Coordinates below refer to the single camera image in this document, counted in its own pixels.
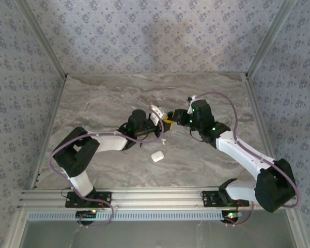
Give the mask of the aluminium frame post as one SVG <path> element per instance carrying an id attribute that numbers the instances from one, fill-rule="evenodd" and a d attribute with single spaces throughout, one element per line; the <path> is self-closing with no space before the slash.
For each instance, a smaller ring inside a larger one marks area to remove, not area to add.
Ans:
<path id="1" fill-rule="evenodd" d="M 271 25 L 269 26 L 264 38 L 262 39 L 260 46 L 257 52 L 255 53 L 249 65 L 249 68 L 246 72 L 246 78 L 248 80 L 253 78 L 254 75 L 256 74 L 257 70 L 259 69 L 266 54 L 268 53 L 271 46 L 273 45 L 278 33 L 280 32 L 283 25 L 285 24 L 296 2 L 297 0 L 282 0 L 278 11 L 275 14 L 271 22 Z"/>
<path id="2" fill-rule="evenodd" d="M 289 225 L 297 248 L 310 248 L 310 238 L 302 213 L 298 209 L 286 209 Z"/>
<path id="3" fill-rule="evenodd" d="M 13 215 L 12 222 L 8 229 L 3 248 L 19 248 L 24 229 L 28 220 L 29 211 L 18 209 Z"/>
<path id="4" fill-rule="evenodd" d="M 30 26 L 31 30 L 33 31 L 34 35 L 36 36 L 38 43 L 42 47 L 45 55 L 49 59 L 54 70 L 56 71 L 56 73 L 59 75 L 60 78 L 65 79 L 66 73 L 58 57 L 56 56 L 55 51 L 50 45 L 50 42 L 46 37 L 46 34 L 42 30 L 36 16 L 34 15 L 30 5 L 28 4 L 27 0 L 14 0 L 14 1 L 17 4 L 18 8 L 20 9 L 26 22 Z"/>

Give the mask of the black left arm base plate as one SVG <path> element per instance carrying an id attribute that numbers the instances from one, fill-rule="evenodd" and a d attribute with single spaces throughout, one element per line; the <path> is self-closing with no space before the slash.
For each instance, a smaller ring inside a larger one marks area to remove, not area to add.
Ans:
<path id="1" fill-rule="evenodd" d="M 106 191 L 95 191 L 93 190 L 91 193 L 89 193 L 86 198 L 90 199 L 100 199 L 103 201 L 106 201 L 108 203 L 111 203 L 112 193 L 106 192 Z M 68 192 L 66 196 L 66 202 L 65 202 L 66 208 L 109 208 L 108 205 L 104 203 L 100 203 L 97 201 L 87 201 L 82 198 L 80 198 L 75 192 Z"/>

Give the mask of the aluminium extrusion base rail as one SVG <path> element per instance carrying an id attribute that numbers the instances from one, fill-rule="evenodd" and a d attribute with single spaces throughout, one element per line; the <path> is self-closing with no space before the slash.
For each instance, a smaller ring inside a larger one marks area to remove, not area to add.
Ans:
<path id="1" fill-rule="evenodd" d="M 202 191 L 217 187 L 150 187 L 103 189 L 111 193 L 115 210 L 195 210 L 204 207 Z M 70 189 L 25 190 L 18 208 L 26 210 L 62 210 Z"/>

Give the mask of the aluminium table side rail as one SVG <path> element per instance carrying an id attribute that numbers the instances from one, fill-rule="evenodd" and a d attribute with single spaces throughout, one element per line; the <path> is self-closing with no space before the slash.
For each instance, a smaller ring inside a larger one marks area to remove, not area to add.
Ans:
<path id="1" fill-rule="evenodd" d="M 249 99 L 251 109 L 255 118 L 256 126 L 260 135 L 261 143 L 265 149 L 266 155 L 272 158 L 276 158 L 273 145 L 268 133 L 268 129 L 266 127 L 266 123 L 264 120 L 264 116 L 262 114 L 261 106 L 259 104 L 257 94 L 251 79 L 249 79 L 247 73 L 242 74 L 243 78 L 245 79 L 245 87 L 246 87 L 246 94 Z"/>
<path id="2" fill-rule="evenodd" d="M 45 159 L 45 156 L 46 156 L 48 143 L 49 143 L 49 140 L 50 140 L 50 137 L 51 137 L 51 134 L 52 134 L 55 117 L 56 117 L 56 114 L 57 114 L 58 106 L 59 106 L 59 103 L 60 103 L 60 99 L 61 99 L 61 96 L 62 96 L 62 93 L 63 93 L 63 90 L 64 90 L 64 86 L 65 86 L 67 77 L 68 77 L 68 75 L 65 74 L 63 82 L 62 82 L 62 84 L 61 84 L 61 86 L 59 88 L 59 92 L 58 92 L 58 95 L 57 95 L 57 98 L 56 98 L 56 101 L 55 101 L 55 105 L 54 105 L 53 111 L 51 113 L 51 119 L 50 119 L 49 125 L 47 126 L 44 142 L 43 142 L 43 145 L 41 147 L 41 150 L 40 150 L 40 153 L 39 153 L 39 156 L 38 156 L 38 159 L 37 159 L 36 167 L 35 167 L 35 170 L 34 170 L 34 173 L 33 173 L 33 177 L 32 177 L 31 183 L 30 183 L 29 190 L 34 190 L 34 189 L 37 188 L 38 176 L 41 173 L 42 163 L 43 163 L 43 160 Z"/>

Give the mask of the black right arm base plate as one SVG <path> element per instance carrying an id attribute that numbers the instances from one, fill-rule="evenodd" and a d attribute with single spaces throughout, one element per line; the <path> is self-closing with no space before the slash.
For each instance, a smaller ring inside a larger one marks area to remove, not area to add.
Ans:
<path id="1" fill-rule="evenodd" d="M 233 200 L 222 191 L 201 191 L 204 207 L 249 207 L 247 200 Z"/>

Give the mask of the black control board green light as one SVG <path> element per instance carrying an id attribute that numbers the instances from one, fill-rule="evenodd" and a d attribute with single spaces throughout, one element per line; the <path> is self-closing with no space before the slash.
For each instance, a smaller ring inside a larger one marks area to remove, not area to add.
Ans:
<path id="1" fill-rule="evenodd" d="M 227 225 L 235 225 L 239 219 L 242 217 L 242 213 L 239 211 L 222 211 L 223 219 L 221 220 L 222 223 Z"/>
<path id="2" fill-rule="evenodd" d="M 77 211 L 75 218 L 80 225 L 88 226 L 92 224 L 97 216 L 96 210 Z"/>

